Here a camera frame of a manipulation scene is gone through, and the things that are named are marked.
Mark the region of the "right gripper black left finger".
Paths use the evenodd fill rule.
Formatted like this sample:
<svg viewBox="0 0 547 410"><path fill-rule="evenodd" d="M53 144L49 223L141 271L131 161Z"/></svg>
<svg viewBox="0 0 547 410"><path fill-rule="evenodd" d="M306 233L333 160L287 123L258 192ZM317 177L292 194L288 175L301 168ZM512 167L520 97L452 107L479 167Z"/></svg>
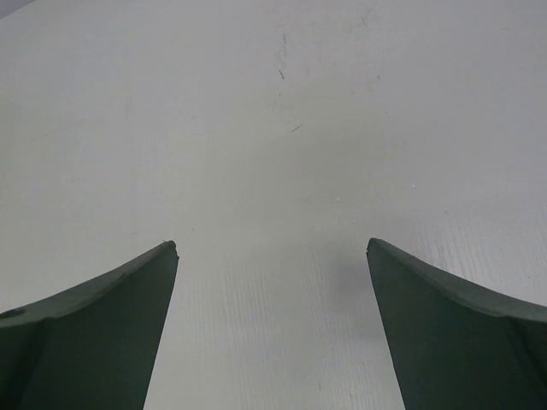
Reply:
<svg viewBox="0 0 547 410"><path fill-rule="evenodd" d="M142 409L174 290L173 241L1 314L3 409Z"/></svg>

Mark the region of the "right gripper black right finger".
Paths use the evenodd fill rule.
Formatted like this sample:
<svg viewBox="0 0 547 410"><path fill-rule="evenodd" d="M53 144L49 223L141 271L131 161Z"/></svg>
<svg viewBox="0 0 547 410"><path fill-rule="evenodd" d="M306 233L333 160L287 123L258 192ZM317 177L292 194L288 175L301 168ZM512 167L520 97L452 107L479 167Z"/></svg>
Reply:
<svg viewBox="0 0 547 410"><path fill-rule="evenodd" d="M431 266L372 238L367 248L407 409L544 409L546 308Z"/></svg>

